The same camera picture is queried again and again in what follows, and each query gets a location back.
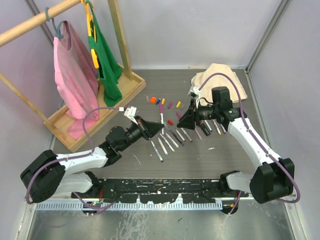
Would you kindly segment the pink pen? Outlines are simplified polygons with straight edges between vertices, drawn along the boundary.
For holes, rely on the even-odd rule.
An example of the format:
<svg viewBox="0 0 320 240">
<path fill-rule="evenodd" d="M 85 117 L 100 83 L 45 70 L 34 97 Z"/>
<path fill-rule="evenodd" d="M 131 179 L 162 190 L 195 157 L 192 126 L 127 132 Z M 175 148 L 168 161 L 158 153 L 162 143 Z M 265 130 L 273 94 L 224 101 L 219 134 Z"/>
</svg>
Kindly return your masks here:
<svg viewBox="0 0 320 240">
<path fill-rule="evenodd" d="M 195 131 L 197 137 L 198 137 L 200 140 L 202 140 L 202 136 L 200 135 L 199 131 L 198 131 L 196 128 L 194 129 L 194 131 Z"/>
</svg>

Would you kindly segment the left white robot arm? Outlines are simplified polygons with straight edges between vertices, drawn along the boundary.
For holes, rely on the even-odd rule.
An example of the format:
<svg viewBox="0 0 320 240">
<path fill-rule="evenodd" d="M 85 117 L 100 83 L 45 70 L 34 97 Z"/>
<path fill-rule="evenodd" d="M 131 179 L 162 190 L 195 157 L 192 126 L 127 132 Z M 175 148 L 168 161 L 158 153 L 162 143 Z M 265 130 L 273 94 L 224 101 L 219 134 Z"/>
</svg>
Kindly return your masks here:
<svg viewBox="0 0 320 240">
<path fill-rule="evenodd" d="M 163 128 L 162 123 L 136 116 L 129 128 L 113 127 L 105 141 L 91 150 L 70 154 L 43 151 L 20 175 L 27 203 L 38 204 L 64 194 L 97 198 L 103 185 L 90 170 L 113 165 L 133 143 L 141 138 L 148 141 Z"/>
</svg>

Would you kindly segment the dark purple marker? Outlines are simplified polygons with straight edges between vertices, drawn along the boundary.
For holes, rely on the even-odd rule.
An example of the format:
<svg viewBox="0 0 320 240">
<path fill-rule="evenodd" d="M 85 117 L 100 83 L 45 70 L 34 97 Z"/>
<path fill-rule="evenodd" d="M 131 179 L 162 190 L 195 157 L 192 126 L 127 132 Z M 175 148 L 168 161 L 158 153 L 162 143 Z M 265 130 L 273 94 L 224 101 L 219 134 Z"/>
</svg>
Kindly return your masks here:
<svg viewBox="0 0 320 240">
<path fill-rule="evenodd" d="M 180 139 L 179 139 L 179 137 L 169 128 L 169 131 L 170 131 L 170 133 L 175 137 L 175 139 L 182 145 L 182 146 L 184 146 L 184 143 L 183 143 L 183 141 L 181 141 Z"/>
</svg>

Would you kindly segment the white grey marker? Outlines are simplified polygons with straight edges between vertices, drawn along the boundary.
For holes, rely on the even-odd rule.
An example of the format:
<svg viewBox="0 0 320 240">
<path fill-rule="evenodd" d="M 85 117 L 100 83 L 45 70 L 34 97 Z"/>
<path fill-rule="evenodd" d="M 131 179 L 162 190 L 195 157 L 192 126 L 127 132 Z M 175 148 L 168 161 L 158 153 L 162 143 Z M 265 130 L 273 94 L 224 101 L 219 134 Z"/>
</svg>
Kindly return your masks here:
<svg viewBox="0 0 320 240">
<path fill-rule="evenodd" d="M 175 140 L 168 133 L 165 133 L 165 135 L 173 143 L 173 145 L 178 149 L 179 145 L 175 142 Z"/>
</svg>

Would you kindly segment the teal cap marker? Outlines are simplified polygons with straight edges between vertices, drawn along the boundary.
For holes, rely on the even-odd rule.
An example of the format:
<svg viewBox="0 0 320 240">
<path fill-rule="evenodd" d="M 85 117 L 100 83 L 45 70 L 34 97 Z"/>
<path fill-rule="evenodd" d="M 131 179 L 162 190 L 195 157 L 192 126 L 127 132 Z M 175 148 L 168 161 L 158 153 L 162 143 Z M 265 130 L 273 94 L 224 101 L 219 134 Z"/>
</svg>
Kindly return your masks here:
<svg viewBox="0 0 320 240">
<path fill-rule="evenodd" d="M 160 144 L 160 146 L 161 146 L 161 148 L 162 148 L 162 150 L 163 150 L 163 153 L 167 156 L 167 155 L 168 155 L 168 151 L 167 151 L 167 149 L 165 148 L 162 140 L 161 140 L 159 137 L 158 137 L 157 139 L 158 139 L 158 142 L 159 142 L 159 144 Z"/>
</svg>

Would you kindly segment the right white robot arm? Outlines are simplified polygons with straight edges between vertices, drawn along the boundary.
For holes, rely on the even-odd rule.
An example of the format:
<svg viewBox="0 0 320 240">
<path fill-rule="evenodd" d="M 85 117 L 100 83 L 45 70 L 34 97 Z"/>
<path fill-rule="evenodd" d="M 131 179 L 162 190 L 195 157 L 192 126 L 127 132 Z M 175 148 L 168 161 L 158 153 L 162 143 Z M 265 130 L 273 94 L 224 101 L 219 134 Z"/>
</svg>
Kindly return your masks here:
<svg viewBox="0 0 320 240">
<path fill-rule="evenodd" d="M 294 191 L 295 165 L 290 158 L 275 153 L 257 134 L 241 107 L 234 107 L 227 87 L 211 90 L 213 102 L 199 104 L 200 90 L 192 86 L 188 93 L 192 99 L 177 127 L 193 130 L 205 120 L 215 120 L 233 136 L 244 149 L 253 166 L 254 174 L 238 170 L 220 175 L 219 191 L 231 197 L 236 191 L 251 194 L 260 204 L 279 200 Z"/>
</svg>

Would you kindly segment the orange black highlighter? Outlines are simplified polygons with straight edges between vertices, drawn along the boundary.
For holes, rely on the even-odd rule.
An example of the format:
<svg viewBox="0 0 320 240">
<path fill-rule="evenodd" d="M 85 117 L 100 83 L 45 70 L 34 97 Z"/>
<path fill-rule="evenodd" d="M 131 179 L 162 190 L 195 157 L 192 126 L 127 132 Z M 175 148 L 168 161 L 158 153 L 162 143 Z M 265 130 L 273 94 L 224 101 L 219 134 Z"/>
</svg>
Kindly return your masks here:
<svg viewBox="0 0 320 240">
<path fill-rule="evenodd" d="M 204 122 L 200 123 L 200 128 L 204 132 L 206 136 L 209 136 L 211 134 L 210 130 L 207 128 L 206 124 Z"/>
</svg>

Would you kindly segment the orange highlighter cap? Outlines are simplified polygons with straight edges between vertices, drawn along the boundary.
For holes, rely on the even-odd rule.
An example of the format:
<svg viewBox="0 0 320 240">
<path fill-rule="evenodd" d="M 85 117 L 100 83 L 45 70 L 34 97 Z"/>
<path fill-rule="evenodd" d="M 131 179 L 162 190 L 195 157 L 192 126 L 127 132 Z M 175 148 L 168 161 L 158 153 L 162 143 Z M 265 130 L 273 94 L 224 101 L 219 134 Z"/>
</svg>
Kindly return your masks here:
<svg viewBox="0 0 320 240">
<path fill-rule="evenodd" d="M 154 103 L 156 102 L 156 100 L 157 100 L 157 99 L 156 99 L 155 97 L 152 97 L 152 98 L 150 99 L 150 102 L 154 104 Z"/>
</svg>

